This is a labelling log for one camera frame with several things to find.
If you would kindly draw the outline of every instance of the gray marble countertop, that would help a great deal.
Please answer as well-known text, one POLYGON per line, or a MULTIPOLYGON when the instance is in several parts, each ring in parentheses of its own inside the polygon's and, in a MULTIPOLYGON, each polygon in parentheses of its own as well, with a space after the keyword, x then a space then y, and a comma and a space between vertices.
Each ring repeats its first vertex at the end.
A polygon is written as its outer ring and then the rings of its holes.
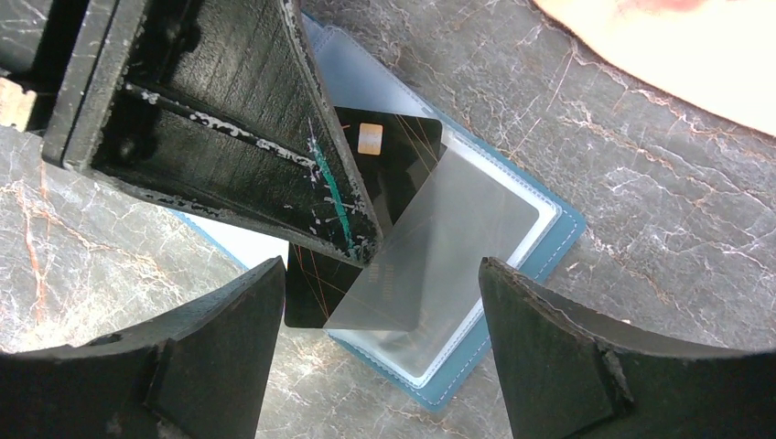
MULTIPOLYGON (((776 346, 776 140, 605 64, 527 1, 324 0, 400 79, 587 218, 548 285, 662 334, 776 346)), ((0 131, 0 349, 79 344, 241 269, 170 212, 43 166, 0 131)), ((511 437, 492 356, 440 413, 283 328, 257 437, 511 437)))

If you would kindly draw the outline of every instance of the card chip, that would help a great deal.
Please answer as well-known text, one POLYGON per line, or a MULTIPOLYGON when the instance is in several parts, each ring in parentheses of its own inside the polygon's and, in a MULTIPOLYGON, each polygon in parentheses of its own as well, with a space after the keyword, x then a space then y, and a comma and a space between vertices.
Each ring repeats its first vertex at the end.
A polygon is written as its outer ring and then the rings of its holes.
POLYGON ((380 155, 383 146, 383 126, 374 123, 359 125, 359 154, 380 155))

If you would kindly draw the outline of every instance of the beige object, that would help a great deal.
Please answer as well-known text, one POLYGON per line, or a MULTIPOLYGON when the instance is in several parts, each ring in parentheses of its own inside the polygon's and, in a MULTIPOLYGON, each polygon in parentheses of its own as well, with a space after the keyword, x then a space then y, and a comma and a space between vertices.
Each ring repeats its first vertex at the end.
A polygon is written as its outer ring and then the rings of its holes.
POLYGON ((24 91, 19 84, 0 78, 0 126, 26 131, 36 96, 34 91, 24 91))
POLYGON ((618 68, 776 135, 776 0, 535 2, 618 68))
POLYGON ((359 153, 380 155, 383 148, 383 126, 374 123, 359 125, 359 153))

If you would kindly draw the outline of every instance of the white stitched edge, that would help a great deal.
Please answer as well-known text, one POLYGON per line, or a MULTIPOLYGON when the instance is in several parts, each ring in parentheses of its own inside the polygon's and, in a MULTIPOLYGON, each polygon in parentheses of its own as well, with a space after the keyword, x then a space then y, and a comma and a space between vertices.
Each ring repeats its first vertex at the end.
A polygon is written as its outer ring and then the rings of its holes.
MULTIPOLYGON (((404 84, 404 83, 403 83, 403 82, 401 82, 401 81, 400 81, 398 78, 396 78, 396 77, 395 77, 395 76, 394 76, 394 75, 393 75, 393 74, 392 74, 392 73, 391 73, 389 70, 387 70, 387 68, 385 68, 385 66, 384 66, 383 64, 381 64, 381 63, 380 63, 380 61, 378 61, 377 59, 375 59, 375 58, 372 56, 372 54, 371 54, 371 53, 367 52, 365 48, 363 48, 361 45, 359 45, 358 43, 356 43, 356 42, 355 42, 355 41, 354 41, 354 40, 353 40, 353 39, 350 37, 350 35, 348 35, 348 33, 347 33, 347 32, 343 31, 342 29, 340 29, 340 28, 338 28, 338 27, 329 27, 329 26, 327 26, 327 27, 324 27, 324 29, 323 29, 323 32, 325 32, 325 33, 326 33, 326 35, 325 35, 325 36, 322 36, 322 37, 319 37, 319 38, 318 38, 318 40, 317 40, 317 42, 316 42, 317 44, 315 44, 315 45, 314 45, 314 51, 315 51, 315 52, 318 52, 318 49, 319 49, 319 48, 321 48, 322 46, 324 46, 324 45, 325 45, 325 44, 326 44, 326 43, 327 43, 327 42, 328 42, 328 41, 329 41, 329 40, 330 40, 330 39, 331 39, 331 38, 332 38, 332 37, 333 37, 335 34, 337 34, 337 33, 341 33, 342 35, 344 35, 345 37, 347 37, 347 40, 348 40, 348 41, 349 41, 349 42, 352 44, 352 46, 354 46, 354 47, 355 47, 355 48, 357 48, 358 50, 360 50, 360 51, 364 52, 364 53, 365 53, 365 54, 368 56, 368 58, 369 58, 369 59, 370 59, 372 62, 374 62, 374 63, 376 63, 377 65, 379 65, 383 71, 385 71, 386 73, 388 73, 388 76, 389 76, 389 78, 390 78, 391 80, 393 80, 394 82, 398 82, 398 84, 400 84, 400 85, 401 85, 401 87, 402 87, 402 88, 404 88, 404 90, 405 90, 405 91, 408 91, 409 95, 410 95, 410 96, 411 96, 411 97, 412 97, 412 98, 413 98, 413 99, 414 99, 416 102, 420 103, 421 105, 427 106, 427 104, 426 104, 425 102, 423 102, 423 101, 421 101, 421 100, 420 100, 420 98, 417 96, 417 93, 415 93, 414 91, 410 90, 410 88, 409 88, 409 87, 407 87, 407 86, 406 86, 406 84, 404 84)), ((528 183, 527 183, 527 182, 526 182, 524 179, 522 179, 520 176, 517 176, 517 175, 515 175, 515 174, 514 174, 514 172, 513 172, 513 171, 511 171, 509 168, 507 168, 507 167, 504 165, 504 163, 502 163, 502 162, 501 162, 501 161, 500 161, 498 158, 495 158, 495 157, 493 157, 492 155, 486 154, 486 153, 485 153, 485 151, 484 151, 484 150, 483 150, 481 147, 479 147, 478 145, 476 145, 474 142, 472 142, 472 141, 471 141, 471 140, 469 140, 468 138, 466 138, 466 137, 464 137, 464 138, 460 138, 460 137, 462 137, 462 136, 459 136, 459 140, 460 140, 460 141, 462 141, 462 142, 465 142, 465 144, 466 144, 466 145, 467 145, 467 146, 468 146, 468 147, 469 147, 471 150, 473 150, 474 152, 476 152, 477 154, 479 154, 480 156, 482 156, 483 158, 485 158, 486 160, 488 160, 489 162, 491 162, 493 165, 495 165, 496 167, 498 167, 498 168, 499 168, 499 169, 500 169, 502 172, 504 172, 504 173, 505 173, 505 174, 507 174, 508 176, 512 177, 512 179, 513 179, 513 180, 514 180, 514 181, 515 181, 517 184, 521 185, 521 186, 522 186, 524 189, 528 190, 529 192, 532 192, 532 193, 533 193, 534 195, 536 195, 538 198, 541 198, 541 199, 543 199, 543 200, 545 200, 545 201, 547 201, 547 202, 550 202, 550 203, 552 203, 552 204, 557 204, 557 203, 554 203, 552 200, 550 200, 550 199, 549 199, 549 198, 548 198, 548 197, 547 197, 545 194, 543 194, 542 192, 540 192, 539 190, 537 190, 535 187, 533 187, 533 186, 529 185, 529 184, 528 184, 528 183)), ((564 214, 564 215, 566 215, 566 216, 568 216, 568 217, 569 217, 569 218, 570 218, 570 219, 571 219, 571 220, 574 222, 574 226, 572 227, 571 231, 570 231, 570 232, 568 232, 568 235, 566 236, 566 238, 565 238, 565 239, 564 239, 564 240, 563 240, 563 241, 560 243, 560 245, 558 245, 557 249, 555 249, 555 251, 553 252, 553 254, 552 254, 552 255, 550 255, 550 258, 549 258, 549 259, 547 259, 547 262, 545 262, 545 263, 544 263, 544 265, 542 265, 542 268, 539 270, 539 273, 537 273, 535 277, 538 277, 538 276, 540 276, 540 275, 541 275, 541 274, 544 272, 544 270, 547 268, 547 266, 550 264, 550 262, 552 262, 552 261, 553 261, 553 259, 554 259, 554 258, 557 256, 557 254, 560 252, 560 250, 563 248, 563 246, 564 246, 564 245, 566 245, 566 243, 568 242, 568 240, 570 240, 570 239, 571 239, 571 237, 574 235, 574 233, 577 231, 577 228, 578 228, 578 226, 579 226, 579 223, 577 222, 577 220, 576 220, 576 219, 575 219, 573 216, 571 216, 571 214, 569 214, 569 213, 568 213, 568 212, 567 212, 565 209, 563 209, 563 214, 564 214)), ((474 326, 474 325, 475 325, 475 324, 476 324, 478 321, 479 321, 478 319, 472 319, 472 323, 470 324, 470 326, 469 326, 468 330, 471 330, 471 327, 473 327, 473 326, 474 326)), ((464 337, 464 334, 465 334, 465 335, 468 335, 468 330, 467 330, 467 331, 463 331, 463 332, 461 333, 461 335, 459 335, 459 336, 458 336, 458 339, 461 339, 461 338, 463 338, 463 337, 464 337)), ((396 375, 395 373, 393 373, 393 371, 392 371, 392 370, 390 370, 390 369, 386 368, 386 367, 383 365, 383 363, 382 363, 381 361, 378 361, 378 360, 377 360, 377 359, 375 359, 373 356, 371 356, 369 353, 365 352, 365 351, 364 351, 364 350, 362 350, 361 348, 359 348, 359 347, 357 347, 357 346, 355 346, 355 345, 352 345, 352 344, 350 344, 350 343, 348 343, 348 345, 349 345, 349 346, 351 346, 352 348, 356 349, 357 351, 359 351, 359 352, 360 352, 360 353, 361 353, 361 354, 362 354, 362 355, 363 355, 363 356, 364 356, 364 357, 365 357, 367 360, 369 360, 369 361, 370 361, 370 362, 371 362, 373 365, 375 365, 375 366, 377 366, 378 368, 380 368, 380 369, 384 370, 384 371, 385 371, 385 372, 387 372, 389 375, 391 375, 391 376, 392 376, 392 377, 394 377, 395 379, 397 379, 397 380, 399 380, 400 382, 402 382, 402 383, 403 383, 403 384, 404 384, 404 385, 407 387, 407 389, 408 389, 409 391, 411 391, 412 393, 414 393, 414 394, 416 394, 417 396, 419 396, 420 398, 422 398, 422 399, 423 399, 423 401, 425 401, 425 402, 428 402, 428 404, 430 404, 430 405, 439 405, 440 403, 442 403, 442 401, 445 399, 445 397, 447 396, 447 394, 450 392, 450 389, 452 389, 453 385, 455 385, 455 383, 458 381, 458 379, 460 379, 460 376, 461 376, 461 374, 463 374, 463 371, 464 371, 464 370, 466 370, 466 367, 467 367, 469 364, 471 364, 471 361, 473 361, 475 357, 477 357, 477 354, 479 354, 479 353, 480 353, 480 351, 482 350, 482 348, 484 348, 484 347, 485 347, 485 345, 488 343, 488 341, 490 341, 490 336, 487 336, 487 337, 485 337, 485 340, 482 342, 482 344, 480 344, 480 347, 479 347, 479 348, 477 348, 477 350, 475 350, 475 351, 474 351, 474 353, 471 355, 471 357, 469 358, 469 360, 468 360, 466 363, 464 363, 464 365, 463 365, 463 367, 461 368, 461 370, 458 372, 458 374, 455 376, 455 378, 454 378, 454 379, 453 379, 453 380, 450 382, 450 384, 449 384, 449 385, 447 386, 447 388, 445 389, 444 393, 442 393, 442 395, 439 397, 439 399, 438 399, 436 402, 432 402, 432 401, 430 401, 428 398, 426 398, 426 396, 424 396, 424 395, 422 395, 421 393, 419 393, 419 392, 418 392, 418 391, 417 391, 417 390, 416 390, 416 389, 415 389, 415 388, 414 388, 414 387, 413 387, 411 384, 407 383, 407 381, 406 381, 405 379, 403 379, 402 377, 399 377, 398 375, 396 375)))

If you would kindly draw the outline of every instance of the teal paint mark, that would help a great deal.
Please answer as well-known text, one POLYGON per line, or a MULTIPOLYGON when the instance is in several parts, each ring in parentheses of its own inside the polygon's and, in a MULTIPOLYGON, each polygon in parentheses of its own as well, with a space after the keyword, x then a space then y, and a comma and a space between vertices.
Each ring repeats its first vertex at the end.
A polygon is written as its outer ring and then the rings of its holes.
POLYGON ((335 181, 334 176, 331 174, 331 169, 329 169, 329 163, 326 162, 326 158, 323 156, 323 152, 321 152, 320 147, 318 147, 318 140, 316 140, 315 135, 313 134, 312 122, 310 122, 310 120, 307 119, 307 123, 309 123, 310 125, 310 139, 308 140, 310 151, 312 151, 313 156, 316 159, 316 163, 320 168, 320 173, 323 174, 323 178, 326 180, 326 183, 329 185, 329 192, 331 192, 331 199, 334 200, 334 210, 337 212, 339 223, 342 224, 342 231, 345 233, 345 241, 348 242, 348 253, 350 254, 351 258, 354 258, 356 244, 355 242, 353 242, 353 237, 350 234, 350 223, 348 222, 348 214, 345 211, 345 206, 342 205, 342 196, 340 195, 340 190, 337 189, 337 181, 335 181))

